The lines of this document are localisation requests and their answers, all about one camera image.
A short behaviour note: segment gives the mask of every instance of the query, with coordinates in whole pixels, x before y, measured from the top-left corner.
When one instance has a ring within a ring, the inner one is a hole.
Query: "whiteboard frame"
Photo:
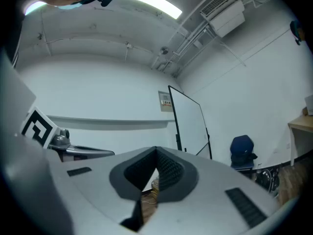
[[[209,152],[210,152],[210,159],[212,159],[212,152],[211,152],[211,144],[210,144],[210,135],[207,131],[207,127],[206,127],[206,124],[205,124],[205,120],[204,120],[204,116],[203,116],[203,112],[202,112],[202,109],[201,109],[201,105],[199,103],[197,103],[195,100],[191,99],[190,97],[186,96],[184,93],[176,90],[174,87],[172,86],[168,86],[168,90],[170,92],[170,97],[171,97],[171,101],[172,101],[172,106],[173,106],[173,112],[174,112],[174,117],[175,117],[175,124],[176,124],[176,129],[177,129],[177,135],[176,135],[176,142],[177,142],[177,149],[182,151],[182,146],[181,146],[181,140],[180,140],[180,134],[179,134],[179,125],[178,125],[178,121],[177,121],[177,115],[176,115],[176,111],[175,111],[175,104],[174,104],[174,100],[173,100],[173,97],[172,97],[172,92],[171,90],[175,90],[177,92],[179,92],[180,94],[183,94],[185,97],[187,97],[188,99],[190,99],[191,101],[195,102],[196,104],[199,105],[200,107],[200,110],[201,110],[201,114],[202,114],[202,118],[203,118],[203,122],[204,122],[204,125],[205,125],[205,129],[206,129],[206,134],[207,134],[207,139],[208,139],[208,143],[205,144],[205,146],[196,154],[198,155],[207,145],[209,145]]]

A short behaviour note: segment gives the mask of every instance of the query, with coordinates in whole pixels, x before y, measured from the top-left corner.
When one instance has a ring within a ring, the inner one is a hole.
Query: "wooden table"
[[[307,131],[313,133],[313,116],[300,116],[295,120],[288,123],[290,128],[290,136],[291,136],[291,165],[294,163],[294,155],[297,152],[297,148],[295,146],[294,133],[293,129],[298,129],[301,131]]]

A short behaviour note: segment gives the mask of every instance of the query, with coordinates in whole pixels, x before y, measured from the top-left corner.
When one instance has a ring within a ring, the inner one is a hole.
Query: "air conditioner vent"
[[[202,10],[201,13],[208,17],[213,11],[218,9],[220,6],[222,6],[225,2],[229,0],[212,0],[210,3],[208,3]]]

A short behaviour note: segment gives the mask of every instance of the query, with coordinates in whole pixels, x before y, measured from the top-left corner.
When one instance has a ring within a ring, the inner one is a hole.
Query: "blue chair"
[[[234,158],[245,158],[249,156],[254,148],[254,143],[248,135],[243,135],[239,137],[235,137],[230,146],[230,152]],[[252,169],[254,167],[253,160],[250,160],[246,163],[236,164],[234,162],[231,163],[231,167],[239,172],[249,171],[249,177],[252,178]]]

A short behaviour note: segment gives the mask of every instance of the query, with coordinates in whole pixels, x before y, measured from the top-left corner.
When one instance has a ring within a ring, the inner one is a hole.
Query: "chair seat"
[[[243,164],[243,165],[234,165],[233,163],[231,163],[231,166],[233,169],[235,170],[248,170],[254,167],[254,162],[251,161],[247,164]]]

